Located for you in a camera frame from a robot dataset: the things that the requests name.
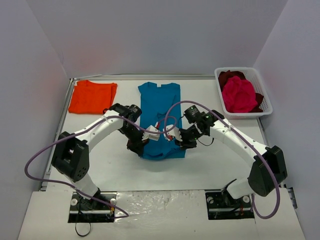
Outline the teal blue t shirt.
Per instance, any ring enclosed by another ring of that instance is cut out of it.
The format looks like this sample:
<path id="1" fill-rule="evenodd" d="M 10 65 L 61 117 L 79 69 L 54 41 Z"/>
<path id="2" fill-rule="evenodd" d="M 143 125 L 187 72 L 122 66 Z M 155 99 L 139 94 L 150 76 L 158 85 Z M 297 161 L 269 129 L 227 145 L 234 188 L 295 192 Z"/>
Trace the teal blue t shirt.
<path id="1" fill-rule="evenodd" d="M 147 129 L 161 121 L 159 129 L 164 128 L 164 118 L 169 108 L 181 100 L 180 85 L 176 83 L 162 84 L 146 82 L 138 87 L 140 92 L 140 126 Z M 167 141 L 164 135 L 159 140 L 150 140 L 144 146 L 142 158 L 153 161 L 184 158 L 186 152 L 181 150 L 174 141 Z"/>

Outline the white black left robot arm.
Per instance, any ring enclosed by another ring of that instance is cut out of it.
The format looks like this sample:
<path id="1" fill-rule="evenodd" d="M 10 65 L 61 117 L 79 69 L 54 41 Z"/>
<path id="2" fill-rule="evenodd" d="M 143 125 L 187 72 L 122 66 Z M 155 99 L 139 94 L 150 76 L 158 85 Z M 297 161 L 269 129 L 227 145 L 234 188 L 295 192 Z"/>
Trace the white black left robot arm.
<path id="1" fill-rule="evenodd" d="M 133 125 L 141 114 L 142 110 L 134 104 L 116 103 L 82 131 L 65 131 L 59 135 L 51 165 L 81 191 L 82 203 L 89 209 L 95 209 L 101 200 L 107 200 L 88 173 L 91 150 L 108 135 L 119 131 L 128 139 L 127 149 L 141 157 L 148 141 L 143 140 L 143 132 Z"/>

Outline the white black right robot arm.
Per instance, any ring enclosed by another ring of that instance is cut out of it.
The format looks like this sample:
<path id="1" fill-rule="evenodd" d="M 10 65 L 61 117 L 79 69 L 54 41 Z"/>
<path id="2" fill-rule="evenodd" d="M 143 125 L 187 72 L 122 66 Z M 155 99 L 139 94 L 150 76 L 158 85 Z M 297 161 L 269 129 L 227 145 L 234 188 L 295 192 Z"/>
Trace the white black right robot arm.
<path id="1" fill-rule="evenodd" d="M 275 189 L 274 182 L 282 183 L 288 176 L 283 151 L 278 146 L 268 147 L 255 141 L 232 126 L 217 111 L 200 112 L 195 105 L 185 110 L 184 115 L 191 125 L 175 133 L 175 143 L 182 149 L 192 149 L 202 136 L 212 137 L 241 157 L 250 167 L 248 177 L 234 179 L 222 189 L 222 202 L 229 207 L 246 195 L 267 196 Z"/>

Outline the folded orange t shirt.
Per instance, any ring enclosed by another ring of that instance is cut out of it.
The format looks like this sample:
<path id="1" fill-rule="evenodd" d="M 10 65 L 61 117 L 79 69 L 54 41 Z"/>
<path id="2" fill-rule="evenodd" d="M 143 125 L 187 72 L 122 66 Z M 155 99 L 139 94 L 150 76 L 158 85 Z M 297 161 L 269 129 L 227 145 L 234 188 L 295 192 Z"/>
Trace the folded orange t shirt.
<path id="1" fill-rule="evenodd" d="M 100 115 L 114 102 L 116 83 L 94 83 L 81 80 L 74 87 L 68 112 L 72 114 Z"/>

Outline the pink magenta t shirt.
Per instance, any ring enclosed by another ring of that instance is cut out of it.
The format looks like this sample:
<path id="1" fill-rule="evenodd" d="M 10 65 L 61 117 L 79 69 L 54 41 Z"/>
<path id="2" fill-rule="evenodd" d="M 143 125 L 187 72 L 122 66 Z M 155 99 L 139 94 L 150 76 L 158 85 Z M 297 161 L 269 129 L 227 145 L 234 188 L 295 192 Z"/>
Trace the pink magenta t shirt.
<path id="1" fill-rule="evenodd" d="M 249 113 L 258 105 L 253 85 L 239 76 L 227 80 L 222 90 L 222 99 L 230 113 Z"/>

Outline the white front cover board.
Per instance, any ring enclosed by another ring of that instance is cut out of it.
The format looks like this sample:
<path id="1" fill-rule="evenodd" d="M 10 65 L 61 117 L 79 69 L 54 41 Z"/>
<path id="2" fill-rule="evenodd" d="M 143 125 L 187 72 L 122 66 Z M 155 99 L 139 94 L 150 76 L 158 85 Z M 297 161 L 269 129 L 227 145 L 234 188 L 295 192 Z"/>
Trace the white front cover board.
<path id="1" fill-rule="evenodd" d="M 20 230 L 21 240 L 302 240 L 291 199 L 280 191 L 271 219 L 210 220 L 202 190 L 129 191 L 117 204 L 129 213 L 113 223 L 68 223 L 68 190 L 34 192 Z"/>

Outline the dark maroon t shirt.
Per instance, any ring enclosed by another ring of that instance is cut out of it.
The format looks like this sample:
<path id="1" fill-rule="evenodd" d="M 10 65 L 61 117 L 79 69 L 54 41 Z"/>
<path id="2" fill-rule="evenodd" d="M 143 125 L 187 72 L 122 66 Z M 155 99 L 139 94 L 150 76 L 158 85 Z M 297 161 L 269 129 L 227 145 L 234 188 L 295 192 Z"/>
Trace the dark maroon t shirt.
<path id="1" fill-rule="evenodd" d="M 228 70 L 227 72 L 223 71 L 223 72 L 220 73 L 220 75 L 218 77 L 218 83 L 219 83 L 219 86 L 220 86 L 221 93 L 223 91 L 223 88 L 224 88 L 225 84 L 227 83 L 227 80 L 229 78 L 231 78 L 231 77 L 234 77 L 234 76 L 238 76 L 241 79 L 246 79 L 244 74 L 242 72 L 240 72 L 240 71 L 230 71 L 230 70 Z M 256 101 L 257 101 L 257 106 L 253 110 L 248 112 L 248 113 L 260 113 L 260 112 L 263 111 L 262 109 L 260 109 L 260 105 L 262 104 L 264 96 L 259 94 L 259 93 L 255 93 L 255 97 L 256 97 Z"/>

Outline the white plastic laundry basket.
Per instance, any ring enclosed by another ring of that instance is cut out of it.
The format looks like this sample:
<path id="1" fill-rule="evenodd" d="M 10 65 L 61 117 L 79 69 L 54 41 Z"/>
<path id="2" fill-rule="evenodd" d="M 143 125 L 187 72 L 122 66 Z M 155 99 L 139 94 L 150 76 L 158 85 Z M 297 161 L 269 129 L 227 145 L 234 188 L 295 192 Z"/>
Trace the white plastic laundry basket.
<path id="1" fill-rule="evenodd" d="M 262 112 L 252 112 L 252 113 L 232 113 L 227 111 L 225 103 L 223 101 L 222 91 L 219 85 L 219 75 L 221 72 L 227 71 L 238 71 L 244 74 L 245 78 L 251 82 L 256 93 L 263 95 L 263 100 L 259 106 Z M 257 119 L 262 116 L 270 115 L 273 112 L 273 107 L 271 105 L 269 96 L 263 84 L 262 78 L 259 72 L 252 67 L 218 67 L 214 70 L 214 75 L 216 79 L 216 84 L 218 88 L 218 94 L 220 97 L 223 115 L 229 120 L 240 120 L 240 119 Z"/>

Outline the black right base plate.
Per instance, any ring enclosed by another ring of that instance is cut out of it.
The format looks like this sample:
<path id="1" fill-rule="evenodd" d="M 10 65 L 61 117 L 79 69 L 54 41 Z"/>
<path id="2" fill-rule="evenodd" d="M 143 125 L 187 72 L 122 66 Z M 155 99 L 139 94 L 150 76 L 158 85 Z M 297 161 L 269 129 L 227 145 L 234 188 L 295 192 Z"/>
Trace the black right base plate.
<path id="1" fill-rule="evenodd" d="M 252 201 L 248 195 L 233 199 L 226 192 L 220 190 L 205 191 L 207 216 L 215 220 L 243 220 L 254 219 L 251 210 Z"/>

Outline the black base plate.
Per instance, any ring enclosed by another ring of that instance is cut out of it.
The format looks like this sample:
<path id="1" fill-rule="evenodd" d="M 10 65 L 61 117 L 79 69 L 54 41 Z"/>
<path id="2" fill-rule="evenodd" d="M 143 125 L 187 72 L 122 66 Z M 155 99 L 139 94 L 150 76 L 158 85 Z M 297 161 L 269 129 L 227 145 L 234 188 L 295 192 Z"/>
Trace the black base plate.
<path id="1" fill-rule="evenodd" d="M 205 191 L 207 216 L 215 220 L 243 220 L 254 219 L 251 210 L 252 201 L 248 195 L 233 199 L 226 192 L 220 190 Z"/>
<path id="2" fill-rule="evenodd" d="M 104 203 L 86 199 L 73 192 L 68 214 L 68 223 L 113 223 L 114 209 Z"/>

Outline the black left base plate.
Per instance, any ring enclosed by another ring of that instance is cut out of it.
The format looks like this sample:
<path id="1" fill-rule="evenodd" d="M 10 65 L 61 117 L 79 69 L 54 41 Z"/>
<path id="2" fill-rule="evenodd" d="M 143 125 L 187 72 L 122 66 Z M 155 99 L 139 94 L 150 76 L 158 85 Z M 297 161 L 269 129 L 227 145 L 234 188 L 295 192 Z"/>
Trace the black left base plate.
<path id="1" fill-rule="evenodd" d="M 104 203 L 86 199 L 73 192 L 68 214 L 68 223 L 113 223 L 114 209 Z"/>

